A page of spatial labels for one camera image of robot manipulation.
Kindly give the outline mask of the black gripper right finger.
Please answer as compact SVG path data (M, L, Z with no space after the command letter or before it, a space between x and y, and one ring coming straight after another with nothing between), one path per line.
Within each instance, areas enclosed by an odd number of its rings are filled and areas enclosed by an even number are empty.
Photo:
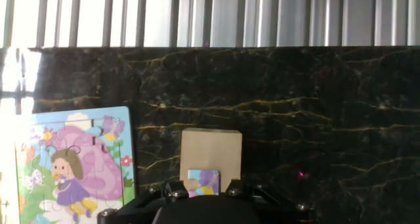
M240 179L232 179L225 195L231 198L245 198L249 192L249 185Z

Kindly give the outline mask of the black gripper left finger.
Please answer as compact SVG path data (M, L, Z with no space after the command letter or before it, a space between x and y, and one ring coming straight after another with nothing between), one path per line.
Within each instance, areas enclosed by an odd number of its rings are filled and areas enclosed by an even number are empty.
M183 181L171 181L165 186L165 197L168 202L176 202L189 198Z

